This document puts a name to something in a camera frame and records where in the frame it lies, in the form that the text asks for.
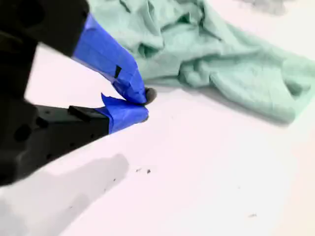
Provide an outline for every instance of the screw hole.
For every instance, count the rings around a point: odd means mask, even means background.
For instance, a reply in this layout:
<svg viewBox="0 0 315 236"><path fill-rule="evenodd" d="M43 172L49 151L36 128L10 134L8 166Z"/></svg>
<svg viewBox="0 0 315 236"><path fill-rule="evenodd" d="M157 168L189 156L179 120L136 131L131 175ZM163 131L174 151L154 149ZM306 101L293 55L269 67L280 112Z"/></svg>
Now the screw hole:
<svg viewBox="0 0 315 236"><path fill-rule="evenodd" d="M88 13L86 11L83 11L82 12L82 15L84 16L84 18L87 18L88 17Z"/></svg>
<svg viewBox="0 0 315 236"><path fill-rule="evenodd" d="M27 124L23 124L15 131L14 139L18 142L26 141L32 133L31 128Z"/></svg>

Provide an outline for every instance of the green cloth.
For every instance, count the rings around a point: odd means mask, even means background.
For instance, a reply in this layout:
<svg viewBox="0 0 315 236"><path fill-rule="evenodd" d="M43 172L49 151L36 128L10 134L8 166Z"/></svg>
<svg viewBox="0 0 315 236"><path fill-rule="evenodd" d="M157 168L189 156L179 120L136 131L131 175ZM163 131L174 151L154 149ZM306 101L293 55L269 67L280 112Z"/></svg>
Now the green cloth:
<svg viewBox="0 0 315 236"><path fill-rule="evenodd" d="M228 24L202 0L89 2L96 20L135 57L145 82L215 86L284 122L315 92L314 62Z"/></svg>

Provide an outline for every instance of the blue tape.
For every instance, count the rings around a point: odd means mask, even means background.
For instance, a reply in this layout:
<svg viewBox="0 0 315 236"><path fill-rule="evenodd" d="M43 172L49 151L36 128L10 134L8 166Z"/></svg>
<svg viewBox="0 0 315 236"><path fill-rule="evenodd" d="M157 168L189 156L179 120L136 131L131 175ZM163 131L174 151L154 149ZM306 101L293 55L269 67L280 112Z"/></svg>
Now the blue tape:
<svg viewBox="0 0 315 236"><path fill-rule="evenodd" d="M106 97L104 94L102 94L102 100L105 107L96 108L95 110L109 118L109 134L143 122L149 116L149 111L144 106Z"/></svg>
<svg viewBox="0 0 315 236"><path fill-rule="evenodd" d="M101 73L127 101L147 102L145 87L133 56L107 33L90 14L73 58Z"/></svg>

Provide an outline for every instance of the debris speck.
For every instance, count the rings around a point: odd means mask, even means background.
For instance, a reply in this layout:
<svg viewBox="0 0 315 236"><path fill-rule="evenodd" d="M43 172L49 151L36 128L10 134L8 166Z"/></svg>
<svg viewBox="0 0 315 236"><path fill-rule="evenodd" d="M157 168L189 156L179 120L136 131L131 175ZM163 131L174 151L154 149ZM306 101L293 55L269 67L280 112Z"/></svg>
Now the debris speck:
<svg viewBox="0 0 315 236"><path fill-rule="evenodd" d="M251 214L248 216L248 218L254 218L254 217L257 217L257 214Z"/></svg>

